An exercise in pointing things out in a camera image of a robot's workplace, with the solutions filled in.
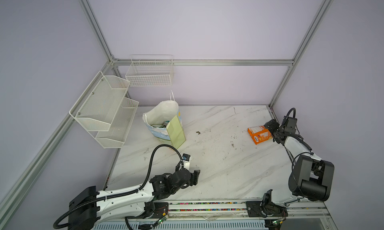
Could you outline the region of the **orange snack box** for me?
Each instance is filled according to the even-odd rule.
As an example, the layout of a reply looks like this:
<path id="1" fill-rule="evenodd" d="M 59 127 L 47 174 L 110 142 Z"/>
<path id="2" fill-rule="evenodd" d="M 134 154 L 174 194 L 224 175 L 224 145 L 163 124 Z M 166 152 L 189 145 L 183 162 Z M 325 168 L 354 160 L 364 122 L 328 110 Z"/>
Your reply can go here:
<path id="1" fill-rule="evenodd" d="M 255 145 L 266 142 L 273 138 L 271 132 L 264 126 L 256 126 L 248 128 L 248 133 Z"/>

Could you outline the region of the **white green paper bag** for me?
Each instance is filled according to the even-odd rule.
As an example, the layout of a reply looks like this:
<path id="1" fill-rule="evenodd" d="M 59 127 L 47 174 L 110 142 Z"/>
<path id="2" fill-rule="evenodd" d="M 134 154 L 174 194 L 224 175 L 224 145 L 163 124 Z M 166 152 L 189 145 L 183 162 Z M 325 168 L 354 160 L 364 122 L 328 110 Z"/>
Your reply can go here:
<path id="1" fill-rule="evenodd" d="M 186 141 L 180 107 L 173 92 L 170 92 L 169 100 L 160 102 L 144 113 L 143 121 L 152 135 L 163 144 L 178 149 Z"/>

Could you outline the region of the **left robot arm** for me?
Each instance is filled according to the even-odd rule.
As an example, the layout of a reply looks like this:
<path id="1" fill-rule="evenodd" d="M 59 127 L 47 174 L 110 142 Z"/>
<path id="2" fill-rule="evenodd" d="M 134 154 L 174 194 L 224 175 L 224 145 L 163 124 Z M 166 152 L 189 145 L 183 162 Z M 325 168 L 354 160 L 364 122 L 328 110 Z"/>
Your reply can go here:
<path id="1" fill-rule="evenodd" d="M 174 195 L 178 190 L 198 184 L 200 170 L 182 168 L 173 174 L 162 174 L 139 186 L 115 191 L 84 189 L 69 203 L 68 230 L 91 230 L 94 225 L 114 218 L 148 218 L 155 212 L 154 201 Z"/>

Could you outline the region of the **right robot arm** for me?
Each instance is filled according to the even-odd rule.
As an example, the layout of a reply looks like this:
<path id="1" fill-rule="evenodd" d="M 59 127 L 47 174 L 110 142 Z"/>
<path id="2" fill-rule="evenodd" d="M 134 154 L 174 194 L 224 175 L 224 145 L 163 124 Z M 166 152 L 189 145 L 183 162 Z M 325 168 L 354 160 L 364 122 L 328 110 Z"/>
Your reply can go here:
<path id="1" fill-rule="evenodd" d="M 301 199 L 325 202 L 329 199 L 334 176 L 334 164 L 316 155 L 299 134 L 297 118 L 284 117 L 280 125 L 272 119 L 261 126 L 274 142 L 281 144 L 293 157 L 288 189 L 274 197 L 268 190 L 260 203 L 259 214 L 263 217 L 284 216 L 286 207 Z"/>

